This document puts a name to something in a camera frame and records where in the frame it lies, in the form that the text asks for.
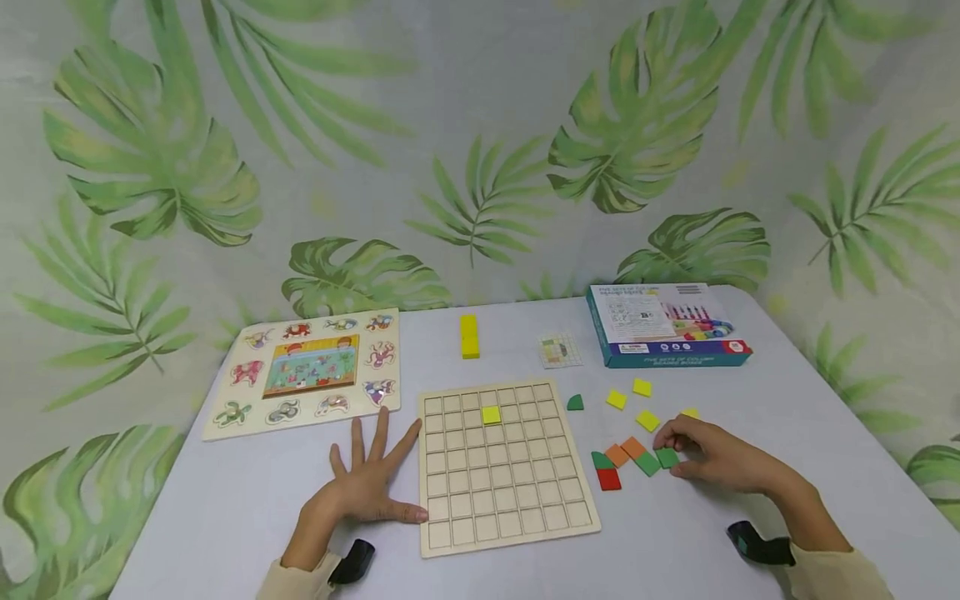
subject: yellow wooden block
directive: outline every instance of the yellow wooden block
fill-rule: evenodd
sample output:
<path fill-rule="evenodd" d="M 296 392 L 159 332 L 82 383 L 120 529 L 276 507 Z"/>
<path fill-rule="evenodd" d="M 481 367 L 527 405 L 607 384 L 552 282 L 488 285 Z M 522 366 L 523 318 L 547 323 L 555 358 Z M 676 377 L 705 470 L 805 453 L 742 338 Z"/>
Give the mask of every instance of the yellow wooden block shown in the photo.
<path fill-rule="evenodd" d="M 643 411 L 636 416 L 636 422 L 643 425 L 643 428 L 653 433 L 654 429 L 660 426 L 660 419 L 657 419 L 657 415 L 654 415 L 650 411 Z"/>
<path fill-rule="evenodd" d="M 613 408 L 622 411 L 623 407 L 627 405 L 627 397 L 620 394 L 617 390 L 610 390 L 610 395 L 607 396 L 607 403 Z"/>
<path fill-rule="evenodd" d="M 634 379 L 634 394 L 650 397 L 654 393 L 654 384 L 644 379 Z"/>
<path fill-rule="evenodd" d="M 481 411 L 481 416 L 483 417 L 483 424 L 493 425 L 500 422 L 500 407 L 499 406 L 484 406 Z"/>

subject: sleeve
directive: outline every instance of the sleeve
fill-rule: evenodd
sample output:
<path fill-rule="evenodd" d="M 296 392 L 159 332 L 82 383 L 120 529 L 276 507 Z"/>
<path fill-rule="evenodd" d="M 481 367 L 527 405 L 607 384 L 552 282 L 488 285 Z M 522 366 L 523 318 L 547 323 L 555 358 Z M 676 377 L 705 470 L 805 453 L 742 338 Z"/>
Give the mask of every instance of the sleeve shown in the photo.
<path fill-rule="evenodd" d="M 894 600 L 876 566 L 858 550 L 807 552 L 790 543 L 797 562 L 786 568 L 797 600 Z"/>
<path fill-rule="evenodd" d="M 336 554 L 327 552 L 317 568 L 309 573 L 280 566 L 279 560 L 273 561 L 256 600 L 326 600 L 333 591 L 326 580 L 340 560 Z"/>

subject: white table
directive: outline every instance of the white table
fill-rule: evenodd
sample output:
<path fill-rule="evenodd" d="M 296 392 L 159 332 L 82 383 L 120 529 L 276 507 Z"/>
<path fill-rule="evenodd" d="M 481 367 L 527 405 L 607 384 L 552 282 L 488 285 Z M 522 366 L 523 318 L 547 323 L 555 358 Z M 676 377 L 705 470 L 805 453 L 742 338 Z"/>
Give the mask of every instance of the white table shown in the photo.
<path fill-rule="evenodd" d="M 635 435 L 652 436 L 627 410 L 604 403 L 611 387 L 654 383 L 644 400 L 662 419 L 688 406 L 779 456 L 810 479 L 851 542 L 871 558 L 898 598 L 955 598 L 960 535 L 924 498 L 747 294 L 714 288 L 755 350 L 742 367 L 609 370 L 601 364 L 587 303 L 546 300 L 404 313 L 400 318 L 402 408 L 390 446 L 417 416 L 422 392 L 544 376 L 560 394 L 580 393 L 587 410 L 569 415 L 603 523 L 598 534 L 424 560 L 417 526 L 365 525 L 334 536 L 344 554 L 361 537 L 376 547 L 365 579 L 343 598 L 781 598 L 771 572 L 745 563 L 725 528 L 742 518 L 766 537 L 782 524 L 763 498 L 732 496 L 626 465 L 623 490 L 601 492 L 589 453 Z M 459 315 L 480 324 L 479 360 L 459 351 Z M 585 365 L 545 371 L 536 341 L 569 331 Z M 252 598 L 283 550 L 303 501 L 331 476 L 330 444 L 349 448 L 349 421 L 201 442 L 209 398 L 127 566 L 113 600 Z M 364 419 L 366 440 L 375 418 Z M 418 501 L 416 450 L 393 484 Z"/>

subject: hand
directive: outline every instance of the hand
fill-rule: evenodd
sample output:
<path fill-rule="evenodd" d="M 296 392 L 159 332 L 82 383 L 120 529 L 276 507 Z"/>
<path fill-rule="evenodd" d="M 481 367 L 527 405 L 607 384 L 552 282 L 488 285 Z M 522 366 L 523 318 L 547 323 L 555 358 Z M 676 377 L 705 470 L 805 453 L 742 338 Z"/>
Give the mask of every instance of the hand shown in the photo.
<path fill-rule="evenodd" d="M 702 461 L 685 461 L 670 469 L 683 479 L 699 479 L 734 492 L 770 495 L 805 483 L 801 475 L 763 450 L 747 444 L 712 423 L 679 415 L 668 421 L 654 439 L 654 449 L 699 448 Z"/>

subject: leaf patterned backdrop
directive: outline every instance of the leaf patterned backdrop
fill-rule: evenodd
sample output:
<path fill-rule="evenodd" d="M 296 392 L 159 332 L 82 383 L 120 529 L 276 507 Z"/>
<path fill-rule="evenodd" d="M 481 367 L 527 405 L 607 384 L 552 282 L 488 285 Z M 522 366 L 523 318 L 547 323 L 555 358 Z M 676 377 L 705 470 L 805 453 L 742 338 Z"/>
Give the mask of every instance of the leaf patterned backdrop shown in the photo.
<path fill-rule="evenodd" d="M 109 593 L 243 326 L 594 281 L 755 294 L 960 528 L 956 3 L 48 5 L 0 5 L 0 597 Z"/>

